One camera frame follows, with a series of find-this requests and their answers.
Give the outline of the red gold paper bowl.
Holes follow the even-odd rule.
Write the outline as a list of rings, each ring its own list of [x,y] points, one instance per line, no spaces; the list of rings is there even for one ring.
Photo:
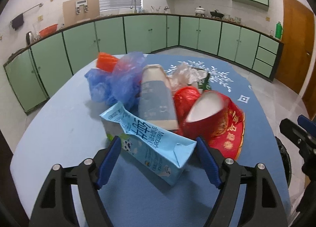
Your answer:
[[[244,112],[231,98],[214,90],[196,100],[182,124],[183,136],[202,137],[209,147],[233,160],[241,153],[244,132]]]

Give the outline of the light blue milk carton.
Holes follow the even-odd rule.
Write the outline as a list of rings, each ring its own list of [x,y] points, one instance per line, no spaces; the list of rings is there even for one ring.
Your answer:
[[[118,102],[101,115],[109,140],[121,139],[124,151],[173,186],[181,176],[197,145],[127,111]]]

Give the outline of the green white milk carton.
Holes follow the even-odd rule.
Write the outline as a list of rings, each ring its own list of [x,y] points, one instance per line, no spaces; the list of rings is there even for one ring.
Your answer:
[[[190,72],[190,83],[189,86],[195,87],[200,94],[204,91],[212,90],[210,81],[210,73],[206,70],[193,68]]]

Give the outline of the red plastic bag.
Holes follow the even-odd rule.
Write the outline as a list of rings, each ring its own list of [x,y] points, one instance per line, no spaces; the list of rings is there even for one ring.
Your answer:
[[[183,136],[183,123],[199,97],[200,92],[193,86],[182,87],[174,94],[174,105],[179,126],[176,131],[178,135]]]

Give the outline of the white plastic bag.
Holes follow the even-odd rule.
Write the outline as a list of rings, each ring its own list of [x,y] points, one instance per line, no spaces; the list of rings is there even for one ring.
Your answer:
[[[187,63],[176,66],[176,70],[167,77],[170,82],[171,91],[177,92],[179,89],[193,86],[199,89],[199,83],[203,84],[208,72],[193,68]]]

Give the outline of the blue plastic bag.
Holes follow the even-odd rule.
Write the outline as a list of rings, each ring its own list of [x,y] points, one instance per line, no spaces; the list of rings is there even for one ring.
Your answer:
[[[142,52],[131,52],[119,59],[112,73],[90,69],[85,78],[92,101],[108,106],[121,102],[127,110],[138,107],[145,61]]]

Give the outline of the grey white paper cup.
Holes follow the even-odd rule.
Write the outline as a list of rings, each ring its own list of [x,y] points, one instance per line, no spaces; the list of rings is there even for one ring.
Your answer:
[[[159,64],[142,70],[139,117],[165,130],[179,129],[168,77]]]

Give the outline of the black trash bin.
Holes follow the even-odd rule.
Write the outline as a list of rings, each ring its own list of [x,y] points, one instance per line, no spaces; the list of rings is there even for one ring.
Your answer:
[[[285,177],[287,180],[287,185],[288,187],[290,187],[290,183],[291,183],[291,177],[292,177],[292,167],[291,167],[291,160],[290,160],[290,155],[286,149],[286,147],[284,146],[284,144],[281,142],[281,140],[275,136],[277,145],[278,145],[278,149],[281,155],[281,159],[282,159],[282,163],[283,163],[283,167],[284,167],[284,173],[285,173]]]

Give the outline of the green lower kitchen cabinets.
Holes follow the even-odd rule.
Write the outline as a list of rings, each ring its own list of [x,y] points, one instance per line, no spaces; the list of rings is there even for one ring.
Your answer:
[[[3,68],[24,112],[51,98],[100,52],[123,55],[186,48],[272,81],[283,43],[231,22],[162,13],[103,17],[62,28],[11,55]]]

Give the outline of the black wok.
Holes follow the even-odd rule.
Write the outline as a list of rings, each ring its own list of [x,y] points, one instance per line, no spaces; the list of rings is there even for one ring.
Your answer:
[[[218,10],[214,10],[210,12],[212,18],[222,19],[224,17],[223,13],[220,13]]]

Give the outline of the white cooking pot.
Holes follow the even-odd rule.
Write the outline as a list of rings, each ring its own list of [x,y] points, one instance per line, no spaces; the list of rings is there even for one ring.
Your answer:
[[[201,16],[201,17],[206,16],[206,10],[202,8],[201,6],[195,8],[194,13],[196,16]]]

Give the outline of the brown cardboard box on counter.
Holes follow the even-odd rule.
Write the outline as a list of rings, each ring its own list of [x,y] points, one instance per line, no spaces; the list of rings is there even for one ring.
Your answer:
[[[65,27],[92,20],[99,16],[99,0],[69,0],[63,2],[63,17]]]

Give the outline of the chrome sink faucet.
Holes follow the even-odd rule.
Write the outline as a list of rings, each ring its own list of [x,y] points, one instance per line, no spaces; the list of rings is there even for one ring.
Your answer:
[[[133,13],[137,13],[137,1],[136,0],[131,1],[130,9],[133,10]]]

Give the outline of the dark towel on rail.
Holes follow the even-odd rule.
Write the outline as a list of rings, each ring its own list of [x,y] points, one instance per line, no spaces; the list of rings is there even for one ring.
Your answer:
[[[24,15],[23,13],[19,14],[16,18],[11,21],[12,28],[16,31],[24,24]]]

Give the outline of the chrome towel rail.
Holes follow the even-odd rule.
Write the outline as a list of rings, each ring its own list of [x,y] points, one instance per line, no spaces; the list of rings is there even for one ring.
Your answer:
[[[31,8],[29,8],[29,9],[25,10],[25,11],[23,12],[23,14],[24,14],[24,13],[27,13],[28,11],[30,11],[30,10],[32,10],[32,9],[35,9],[36,7],[41,8],[42,6],[43,6],[43,3],[41,2],[41,3],[39,3],[39,4],[37,4],[37,5],[33,6],[33,7],[31,7]]]

